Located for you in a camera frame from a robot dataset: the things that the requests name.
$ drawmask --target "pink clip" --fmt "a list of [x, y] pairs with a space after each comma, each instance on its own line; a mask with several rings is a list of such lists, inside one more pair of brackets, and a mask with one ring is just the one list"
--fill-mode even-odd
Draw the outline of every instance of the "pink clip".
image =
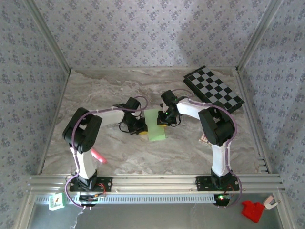
[[100, 161], [102, 164], [106, 164], [107, 163], [107, 159], [104, 158], [102, 155], [100, 155], [99, 152], [97, 152], [96, 149], [92, 148], [91, 149], [91, 155], [97, 159], [98, 161]]

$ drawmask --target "black and white checkerboard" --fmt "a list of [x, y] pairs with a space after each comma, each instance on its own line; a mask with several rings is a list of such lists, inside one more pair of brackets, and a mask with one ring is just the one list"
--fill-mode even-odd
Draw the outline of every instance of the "black and white checkerboard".
[[236, 93], [205, 66], [186, 75], [183, 82], [204, 103], [215, 103], [219, 101], [230, 113], [240, 108], [244, 103]]

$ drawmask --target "patterned wall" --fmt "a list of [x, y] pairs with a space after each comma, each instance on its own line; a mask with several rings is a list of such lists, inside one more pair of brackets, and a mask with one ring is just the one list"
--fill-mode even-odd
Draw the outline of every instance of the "patterned wall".
[[270, 0], [35, 0], [72, 68], [236, 66]]
[[305, 228], [305, 3], [284, 0], [244, 80], [300, 228]]
[[0, 228], [11, 228], [35, 174], [66, 74], [21, 0], [0, 2]]

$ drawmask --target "small green box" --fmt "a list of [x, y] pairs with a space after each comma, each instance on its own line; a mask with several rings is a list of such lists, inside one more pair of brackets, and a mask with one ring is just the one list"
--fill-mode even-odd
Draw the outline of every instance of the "small green box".
[[66, 194], [57, 193], [49, 197], [49, 210], [55, 211], [66, 206]]

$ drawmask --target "green sponge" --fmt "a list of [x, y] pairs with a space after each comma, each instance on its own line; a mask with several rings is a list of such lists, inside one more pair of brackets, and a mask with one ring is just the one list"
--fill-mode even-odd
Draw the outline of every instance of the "green sponge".
[[144, 110], [145, 122], [148, 129], [148, 140], [151, 142], [164, 140], [166, 138], [164, 127], [157, 125], [158, 111], [159, 109]]

